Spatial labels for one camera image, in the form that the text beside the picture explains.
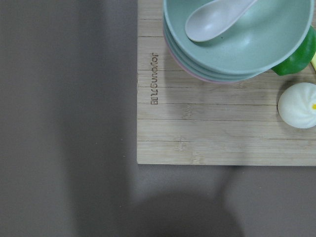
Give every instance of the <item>cutting board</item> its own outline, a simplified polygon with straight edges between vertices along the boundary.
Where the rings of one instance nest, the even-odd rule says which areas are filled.
[[[316,83],[311,65],[289,76],[270,70],[232,84],[200,81],[169,54],[162,0],[138,0],[137,67],[139,164],[316,165],[316,127],[291,127],[277,112],[285,89]]]

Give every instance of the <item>yellow object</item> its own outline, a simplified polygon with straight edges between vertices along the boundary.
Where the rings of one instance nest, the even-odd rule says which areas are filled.
[[[311,61],[314,69],[316,70],[316,54],[314,55],[314,57],[312,58],[312,61]]]

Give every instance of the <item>wood grain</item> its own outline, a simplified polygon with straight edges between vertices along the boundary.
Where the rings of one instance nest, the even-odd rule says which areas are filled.
[[[316,165],[316,128],[293,128],[277,112],[284,90],[316,83],[312,65],[282,77],[268,70],[237,83],[200,81],[166,47],[162,0],[138,0],[137,71],[139,164]]]

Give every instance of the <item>green pepper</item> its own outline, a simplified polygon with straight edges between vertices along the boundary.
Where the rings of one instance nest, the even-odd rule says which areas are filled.
[[[280,75],[298,73],[311,62],[316,52],[316,31],[310,26],[305,39],[294,53],[280,64],[272,68],[272,70]]]

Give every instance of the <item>green vegetable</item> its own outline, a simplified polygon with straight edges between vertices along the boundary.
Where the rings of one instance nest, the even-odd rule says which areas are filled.
[[[316,31],[310,26],[308,33],[297,50],[272,70],[280,75],[294,74],[303,70],[311,62],[316,52]]]

